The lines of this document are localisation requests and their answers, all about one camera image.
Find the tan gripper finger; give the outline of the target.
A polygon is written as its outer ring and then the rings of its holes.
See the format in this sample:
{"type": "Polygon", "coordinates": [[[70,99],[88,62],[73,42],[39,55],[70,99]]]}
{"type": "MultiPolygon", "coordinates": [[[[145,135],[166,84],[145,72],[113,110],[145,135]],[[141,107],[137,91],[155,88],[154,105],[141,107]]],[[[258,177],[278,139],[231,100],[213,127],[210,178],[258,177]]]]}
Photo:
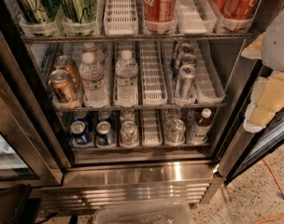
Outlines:
{"type": "Polygon", "coordinates": [[[283,107],[284,73],[273,72],[270,77],[258,77],[245,112],[244,129],[249,133],[258,133],[283,107]]]}
{"type": "Polygon", "coordinates": [[[251,60],[260,60],[262,58],[262,44],[264,34],[260,34],[250,45],[242,50],[241,55],[251,60]]]}

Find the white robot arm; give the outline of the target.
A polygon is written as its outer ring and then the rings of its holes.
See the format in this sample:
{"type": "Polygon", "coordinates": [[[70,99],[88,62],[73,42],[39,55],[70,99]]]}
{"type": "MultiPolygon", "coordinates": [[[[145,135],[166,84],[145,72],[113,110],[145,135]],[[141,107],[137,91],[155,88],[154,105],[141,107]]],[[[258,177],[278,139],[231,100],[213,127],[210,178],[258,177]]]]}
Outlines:
{"type": "Polygon", "coordinates": [[[284,8],[249,46],[242,56],[261,60],[273,70],[269,77],[258,77],[250,94],[243,123],[249,133],[258,133],[284,107],[284,8]]]}

